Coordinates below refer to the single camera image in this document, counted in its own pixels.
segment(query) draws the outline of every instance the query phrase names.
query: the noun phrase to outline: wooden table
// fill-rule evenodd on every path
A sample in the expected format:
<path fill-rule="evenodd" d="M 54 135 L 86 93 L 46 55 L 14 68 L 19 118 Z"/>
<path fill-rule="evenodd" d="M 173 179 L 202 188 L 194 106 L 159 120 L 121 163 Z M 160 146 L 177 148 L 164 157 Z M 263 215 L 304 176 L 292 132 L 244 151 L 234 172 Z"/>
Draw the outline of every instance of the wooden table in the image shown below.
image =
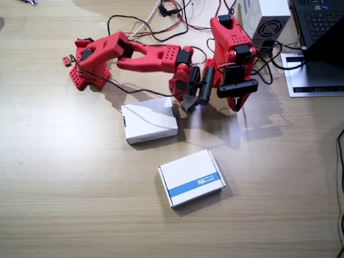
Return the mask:
<path fill-rule="evenodd" d="M 275 83 L 260 83 L 238 114 L 213 94 L 206 110 L 179 111 L 179 136 L 130 146 L 121 105 L 158 97 L 74 87 L 61 61 L 75 54 L 74 40 L 106 36 L 113 14 L 146 19 L 155 3 L 0 3 L 0 257 L 336 257 L 342 97 L 289 98 L 284 73 L 273 68 Z M 208 25 L 218 1 L 193 3 L 190 22 Z M 191 17 L 192 6 L 187 10 Z M 157 14 L 151 25 L 174 21 Z M 133 24 L 118 18 L 111 31 Z M 210 37 L 190 30 L 169 43 L 210 55 Z M 290 20 L 280 41 L 296 38 Z M 126 89 L 168 93 L 168 74 L 115 64 L 111 73 Z M 157 167 L 207 148 L 228 186 L 172 210 Z"/>

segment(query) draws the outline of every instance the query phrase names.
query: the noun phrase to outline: laptop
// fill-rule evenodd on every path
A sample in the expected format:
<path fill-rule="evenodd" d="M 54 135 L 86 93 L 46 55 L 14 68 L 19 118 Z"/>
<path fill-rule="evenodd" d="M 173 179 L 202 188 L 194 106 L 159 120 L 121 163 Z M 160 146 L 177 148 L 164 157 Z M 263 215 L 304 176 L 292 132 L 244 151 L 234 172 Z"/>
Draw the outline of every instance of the laptop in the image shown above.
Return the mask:
<path fill-rule="evenodd" d="M 344 0 L 293 0 L 293 11 L 308 60 L 342 61 Z"/>
<path fill-rule="evenodd" d="M 293 0 L 303 53 L 281 54 L 290 97 L 344 96 L 344 0 Z"/>

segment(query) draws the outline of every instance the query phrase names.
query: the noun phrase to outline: fan grille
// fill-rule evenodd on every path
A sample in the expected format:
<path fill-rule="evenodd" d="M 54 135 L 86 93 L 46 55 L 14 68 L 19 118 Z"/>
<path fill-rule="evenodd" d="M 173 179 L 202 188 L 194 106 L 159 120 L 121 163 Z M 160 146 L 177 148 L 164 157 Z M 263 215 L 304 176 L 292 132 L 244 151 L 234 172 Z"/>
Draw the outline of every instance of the fan grille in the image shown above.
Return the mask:
<path fill-rule="evenodd" d="M 261 37 L 267 38 L 277 35 L 282 29 L 282 23 L 279 20 L 270 20 L 262 24 L 258 33 Z"/>

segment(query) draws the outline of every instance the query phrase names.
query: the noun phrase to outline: blue stripe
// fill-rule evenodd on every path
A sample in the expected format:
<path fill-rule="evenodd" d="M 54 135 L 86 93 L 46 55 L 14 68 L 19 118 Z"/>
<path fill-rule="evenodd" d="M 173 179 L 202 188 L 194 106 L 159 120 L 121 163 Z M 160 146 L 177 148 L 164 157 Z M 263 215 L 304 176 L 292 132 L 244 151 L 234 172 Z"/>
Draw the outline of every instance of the blue stripe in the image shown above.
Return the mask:
<path fill-rule="evenodd" d="M 212 182 L 217 181 L 217 180 L 220 180 L 220 177 L 219 177 L 219 174 L 217 172 L 215 172 L 213 174 L 209 174 L 207 176 L 203 176 L 201 178 L 193 180 L 189 183 L 182 184 L 179 187 L 174 187 L 172 189 L 169 189 L 168 192 L 170 194 L 170 197 L 172 198 L 172 197 L 183 194 L 187 191 L 201 187 L 202 185 L 212 183 Z"/>

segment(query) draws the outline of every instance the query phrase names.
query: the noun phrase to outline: white cable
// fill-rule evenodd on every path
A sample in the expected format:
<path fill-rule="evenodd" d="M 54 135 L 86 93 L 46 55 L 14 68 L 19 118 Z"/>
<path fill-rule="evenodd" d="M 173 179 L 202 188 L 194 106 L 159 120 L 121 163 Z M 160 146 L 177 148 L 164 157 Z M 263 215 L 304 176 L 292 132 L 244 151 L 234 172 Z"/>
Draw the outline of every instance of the white cable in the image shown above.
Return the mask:
<path fill-rule="evenodd" d="M 160 4 L 160 0 L 157 0 L 156 5 L 155 5 L 153 11 L 150 13 L 150 15 L 148 16 L 148 18 L 147 18 L 147 20 L 146 20 L 147 23 L 149 23 L 149 20 L 150 20 L 150 19 L 152 18 L 152 16 L 155 14 L 155 12 L 156 12 L 157 7 L 159 6 L 159 4 Z M 145 26 L 146 26 L 146 24 L 143 23 L 143 24 L 141 25 L 141 27 L 139 27 L 138 30 L 135 31 L 135 32 L 129 37 L 129 39 L 131 39 L 133 36 L 135 36 L 135 35 L 136 35 L 140 30 L 142 30 L 142 28 L 145 27 Z"/>

